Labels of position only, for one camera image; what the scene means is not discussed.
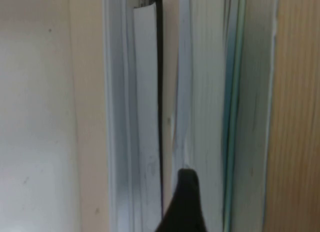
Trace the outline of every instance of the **wooden panel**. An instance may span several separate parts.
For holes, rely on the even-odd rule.
[[[69,0],[82,231],[108,231],[102,0]]]
[[[162,87],[162,171],[164,212],[172,197],[172,115],[176,95],[178,70],[179,0],[163,2],[163,87]]]
[[[320,0],[279,0],[265,231],[320,231]]]

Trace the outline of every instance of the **book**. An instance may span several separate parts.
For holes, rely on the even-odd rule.
[[[156,5],[133,10],[142,230],[162,217]]]

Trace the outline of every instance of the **wooden surface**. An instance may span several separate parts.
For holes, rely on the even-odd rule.
[[[276,0],[246,0],[234,151],[231,230],[261,231]]]
[[[178,71],[179,0],[163,2],[162,171],[163,212],[172,197],[172,130]]]
[[[320,231],[320,0],[278,0],[265,231]]]
[[[69,0],[82,231],[108,231],[102,0]]]

